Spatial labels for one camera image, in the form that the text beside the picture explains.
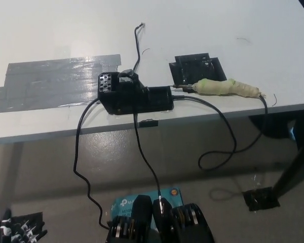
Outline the robot left hand black white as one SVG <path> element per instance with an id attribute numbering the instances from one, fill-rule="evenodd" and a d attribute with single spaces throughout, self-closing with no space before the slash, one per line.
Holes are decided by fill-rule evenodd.
<path id="1" fill-rule="evenodd" d="M 38 242 L 48 231 L 43 229 L 45 222 L 24 220 L 16 222 L 12 218 L 3 219 L 0 223 L 0 243 Z"/>

